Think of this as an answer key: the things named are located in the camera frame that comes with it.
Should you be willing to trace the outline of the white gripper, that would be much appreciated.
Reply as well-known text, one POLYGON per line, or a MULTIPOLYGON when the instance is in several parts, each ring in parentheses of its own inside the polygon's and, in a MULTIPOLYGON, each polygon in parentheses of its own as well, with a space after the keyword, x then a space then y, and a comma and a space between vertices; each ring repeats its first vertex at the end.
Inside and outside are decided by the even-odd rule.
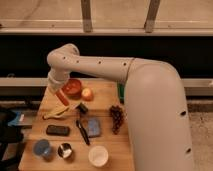
POLYGON ((49 91, 55 95, 56 91, 62 88, 69 78, 69 72, 50 70, 47 77, 49 91))

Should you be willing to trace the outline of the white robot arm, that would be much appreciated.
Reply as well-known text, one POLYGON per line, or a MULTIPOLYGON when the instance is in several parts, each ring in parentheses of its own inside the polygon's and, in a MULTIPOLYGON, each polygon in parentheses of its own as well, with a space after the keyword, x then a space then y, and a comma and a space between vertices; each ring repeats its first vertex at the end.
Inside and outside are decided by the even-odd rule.
POLYGON ((48 84, 59 90, 71 72, 119 82, 135 171, 194 171, 186 95, 176 69, 162 61, 82 56, 66 44, 47 56, 48 84))

